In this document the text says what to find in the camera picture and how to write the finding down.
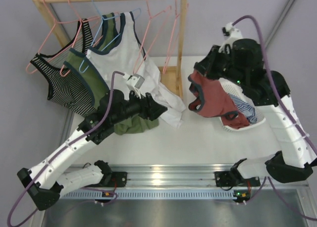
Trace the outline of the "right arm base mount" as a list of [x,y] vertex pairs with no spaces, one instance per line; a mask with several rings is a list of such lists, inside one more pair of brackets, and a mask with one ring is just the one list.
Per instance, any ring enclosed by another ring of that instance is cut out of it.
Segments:
[[261,185],[259,177],[245,179],[238,172],[238,166],[246,159],[235,163],[229,171],[217,171],[214,173],[216,186],[223,190],[230,190],[233,187],[258,187]]

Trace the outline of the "red tank top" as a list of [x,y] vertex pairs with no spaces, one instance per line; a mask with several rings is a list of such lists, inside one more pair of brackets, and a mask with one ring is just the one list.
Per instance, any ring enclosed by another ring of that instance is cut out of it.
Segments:
[[209,80],[197,70],[188,76],[188,81],[189,91],[195,96],[195,100],[188,105],[190,111],[205,118],[219,117],[223,125],[233,129],[250,125],[225,92],[220,81]]

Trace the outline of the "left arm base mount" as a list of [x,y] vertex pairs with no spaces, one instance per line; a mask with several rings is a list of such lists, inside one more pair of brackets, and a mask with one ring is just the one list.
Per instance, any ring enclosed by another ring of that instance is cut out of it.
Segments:
[[98,182],[90,183],[86,187],[125,187],[127,183],[127,172],[113,171],[108,162],[98,160],[94,163],[101,171],[101,178]]

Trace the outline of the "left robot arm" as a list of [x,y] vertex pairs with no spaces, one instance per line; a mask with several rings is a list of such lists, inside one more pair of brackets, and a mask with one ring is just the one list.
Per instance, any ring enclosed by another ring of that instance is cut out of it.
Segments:
[[109,91],[100,100],[97,110],[87,116],[57,150],[40,164],[22,168],[17,176],[39,211],[50,208],[74,190],[92,185],[106,187],[112,180],[107,162],[98,160],[81,170],[69,174],[65,171],[113,134],[116,124],[135,116],[153,121],[166,111],[167,107],[154,101],[150,93],[136,95],[130,91],[126,100],[122,91]]

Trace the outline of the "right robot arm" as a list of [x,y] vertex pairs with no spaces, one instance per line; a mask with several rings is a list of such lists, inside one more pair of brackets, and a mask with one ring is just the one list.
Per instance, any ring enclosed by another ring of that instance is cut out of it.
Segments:
[[250,119],[222,87],[222,78],[239,86],[254,110],[263,114],[279,146],[270,156],[236,162],[229,172],[232,182],[241,186],[255,177],[280,183],[306,180],[317,164],[317,151],[300,124],[285,79],[265,65],[261,45],[252,39],[214,45],[188,76],[189,90],[195,96],[189,110],[206,118],[218,117],[236,131],[252,128]]

